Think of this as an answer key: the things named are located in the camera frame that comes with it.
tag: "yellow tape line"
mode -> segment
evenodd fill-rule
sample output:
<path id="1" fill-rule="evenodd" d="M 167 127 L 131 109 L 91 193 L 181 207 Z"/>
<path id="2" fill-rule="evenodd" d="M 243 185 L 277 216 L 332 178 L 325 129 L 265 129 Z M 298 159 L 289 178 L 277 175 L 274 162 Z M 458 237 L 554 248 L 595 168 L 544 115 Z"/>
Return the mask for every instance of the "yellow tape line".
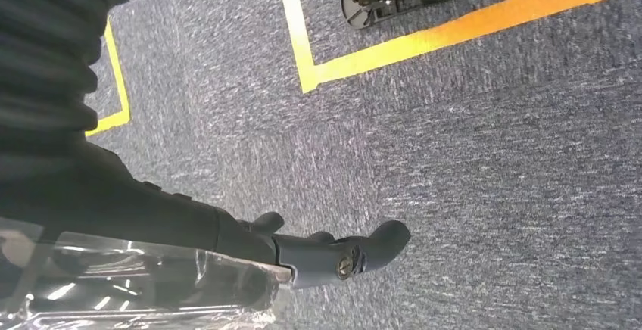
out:
<path id="1" fill-rule="evenodd" d="M 290 40 L 295 53 L 295 61 L 301 78 L 301 88 L 304 93 L 313 91 L 318 84 L 314 73 L 314 60 L 310 39 L 307 37 L 305 17 L 301 0 L 283 0 L 285 19 L 288 21 Z"/>
<path id="2" fill-rule="evenodd" d="M 87 136 L 127 124 L 131 118 L 129 114 L 129 100 L 127 99 L 127 91 L 125 90 L 125 79 L 123 79 L 123 72 L 120 70 L 120 61 L 118 60 L 114 34 L 111 31 L 109 20 L 107 20 L 107 26 L 104 29 L 104 40 L 107 43 L 111 69 L 114 71 L 114 79 L 116 80 L 116 89 L 118 91 L 118 99 L 120 101 L 121 109 L 120 112 L 116 112 L 108 117 L 100 119 L 96 129 L 86 132 Z"/>
<path id="3" fill-rule="evenodd" d="M 373 69 L 414 58 L 441 48 L 506 30 L 581 5 L 602 0 L 506 0 L 481 8 L 440 26 L 411 33 L 361 51 L 313 65 L 312 51 L 300 0 L 284 0 L 292 46 L 303 92 L 319 83 L 343 79 Z"/>

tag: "bolt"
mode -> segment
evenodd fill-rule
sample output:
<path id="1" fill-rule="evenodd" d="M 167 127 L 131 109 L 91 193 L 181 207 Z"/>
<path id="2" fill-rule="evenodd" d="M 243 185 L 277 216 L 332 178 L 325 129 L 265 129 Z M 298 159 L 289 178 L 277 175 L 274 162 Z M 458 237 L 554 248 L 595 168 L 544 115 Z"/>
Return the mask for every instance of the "bolt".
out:
<path id="1" fill-rule="evenodd" d="M 337 273 L 340 279 L 348 279 L 352 276 L 354 262 L 352 256 L 345 256 L 341 258 L 337 265 Z"/>

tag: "black handle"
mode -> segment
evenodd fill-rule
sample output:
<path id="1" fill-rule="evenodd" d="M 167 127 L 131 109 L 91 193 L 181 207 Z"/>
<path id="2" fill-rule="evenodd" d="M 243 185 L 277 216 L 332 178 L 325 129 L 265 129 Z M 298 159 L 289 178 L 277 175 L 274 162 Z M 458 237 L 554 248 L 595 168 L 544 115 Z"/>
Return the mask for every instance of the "black handle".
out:
<path id="1" fill-rule="evenodd" d="M 329 233 L 308 238 L 274 235 L 276 262 L 294 275 L 293 286 L 306 288 L 341 282 L 389 264 L 410 240 L 408 228 L 396 220 L 382 224 L 369 237 L 332 241 Z"/>

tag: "black sleeve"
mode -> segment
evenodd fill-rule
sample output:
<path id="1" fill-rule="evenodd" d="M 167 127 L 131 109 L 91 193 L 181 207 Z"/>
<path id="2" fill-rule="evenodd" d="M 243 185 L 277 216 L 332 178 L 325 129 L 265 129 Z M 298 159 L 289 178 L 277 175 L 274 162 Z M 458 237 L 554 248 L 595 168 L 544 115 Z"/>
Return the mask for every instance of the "black sleeve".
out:
<path id="1" fill-rule="evenodd" d="M 109 10 L 127 0 L 0 0 L 0 216 L 53 232 L 216 250 L 273 263 L 226 211 L 138 182 L 85 140 Z"/>

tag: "clear plastic wrap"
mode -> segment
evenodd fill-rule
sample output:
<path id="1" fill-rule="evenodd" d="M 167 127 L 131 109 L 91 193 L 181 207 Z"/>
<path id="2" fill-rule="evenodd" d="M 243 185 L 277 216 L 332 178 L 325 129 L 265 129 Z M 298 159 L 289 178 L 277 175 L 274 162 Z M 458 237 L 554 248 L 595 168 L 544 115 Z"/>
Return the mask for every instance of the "clear plastic wrap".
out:
<path id="1" fill-rule="evenodd" d="M 0 328 L 258 329 L 290 282 L 287 269 L 194 248 L 71 232 L 43 243 L 42 228 L 0 219 Z"/>

